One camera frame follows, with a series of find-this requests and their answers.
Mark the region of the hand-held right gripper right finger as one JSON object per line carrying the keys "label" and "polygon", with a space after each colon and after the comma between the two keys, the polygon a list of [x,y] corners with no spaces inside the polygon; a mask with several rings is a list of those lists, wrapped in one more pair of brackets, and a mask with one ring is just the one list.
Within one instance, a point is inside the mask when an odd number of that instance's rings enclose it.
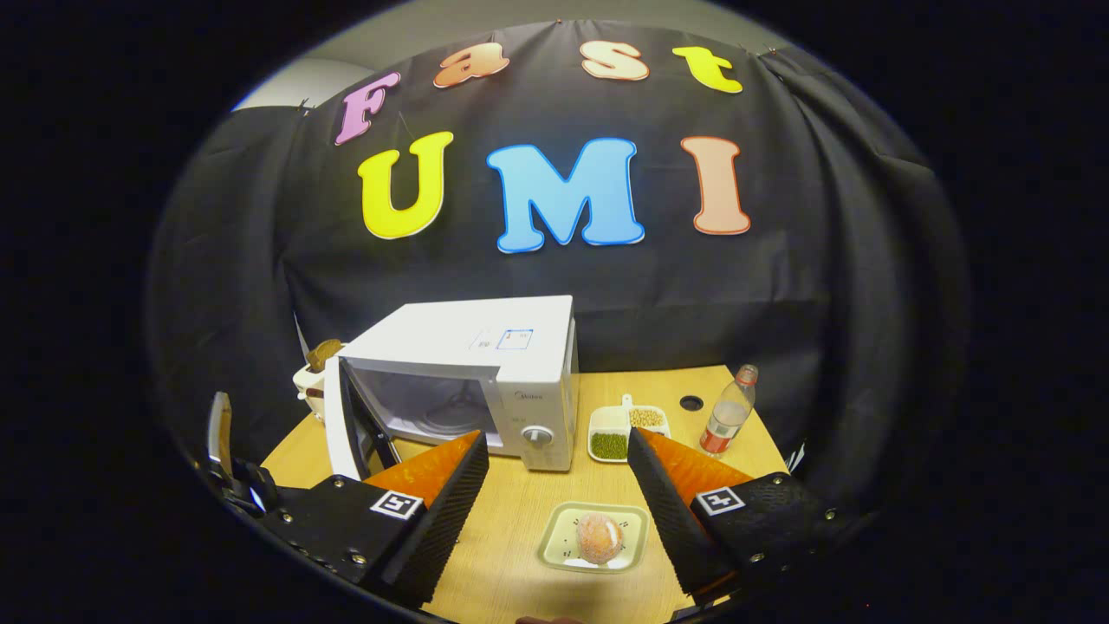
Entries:
{"label": "hand-held right gripper right finger", "polygon": [[627,463],[678,585],[696,604],[744,601],[823,567],[862,521],[785,471],[753,478],[634,427]]}

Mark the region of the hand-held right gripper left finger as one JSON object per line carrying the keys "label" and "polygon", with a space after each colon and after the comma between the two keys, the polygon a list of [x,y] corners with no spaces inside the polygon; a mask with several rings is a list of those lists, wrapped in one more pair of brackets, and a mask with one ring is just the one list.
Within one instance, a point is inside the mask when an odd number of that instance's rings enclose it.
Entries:
{"label": "hand-held right gripper left finger", "polygon": [[333,575],[419,608],[433,601],[488,469],[486,434],[475,430],[366,479],[324,478],[260,523]]}

